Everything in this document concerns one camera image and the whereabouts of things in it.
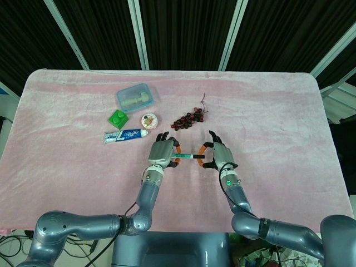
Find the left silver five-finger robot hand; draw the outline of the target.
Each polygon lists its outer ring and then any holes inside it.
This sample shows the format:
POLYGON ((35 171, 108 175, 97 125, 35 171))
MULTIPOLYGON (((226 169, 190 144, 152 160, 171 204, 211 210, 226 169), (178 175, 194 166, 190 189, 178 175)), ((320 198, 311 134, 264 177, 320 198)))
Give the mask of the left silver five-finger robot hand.
POLYGON ((150 165, 159 165, 163 169, 167 167, 176 168, 179 165, 180 159, 175 158, 173 160, 172 155, 174 154, 174 150, 178 154, 181 153, 180 144, 173 136, 168 138, 168 135, 168 131, 158 134, 150 150, 148 158, 150 165))

